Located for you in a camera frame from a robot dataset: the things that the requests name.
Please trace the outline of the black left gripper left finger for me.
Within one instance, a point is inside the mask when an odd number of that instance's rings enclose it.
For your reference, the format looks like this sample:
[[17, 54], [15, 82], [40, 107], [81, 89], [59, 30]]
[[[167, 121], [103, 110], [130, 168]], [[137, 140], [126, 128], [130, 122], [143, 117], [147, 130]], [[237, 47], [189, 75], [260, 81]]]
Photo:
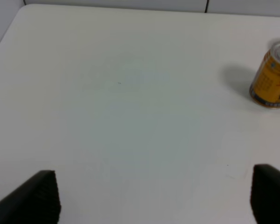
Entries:
[[0, 201], [0, 224], [57, 224], [61, 202], [54, 170], [41, 170]]

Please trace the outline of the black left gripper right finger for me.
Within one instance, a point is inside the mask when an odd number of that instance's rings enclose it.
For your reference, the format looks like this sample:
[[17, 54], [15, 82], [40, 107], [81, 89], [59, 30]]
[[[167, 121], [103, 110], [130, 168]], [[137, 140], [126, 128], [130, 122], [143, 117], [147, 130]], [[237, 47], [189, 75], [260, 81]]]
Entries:
[[250, 205], [258, 224], [280, 224], [280, 171], [269, 164], [253, 167]]

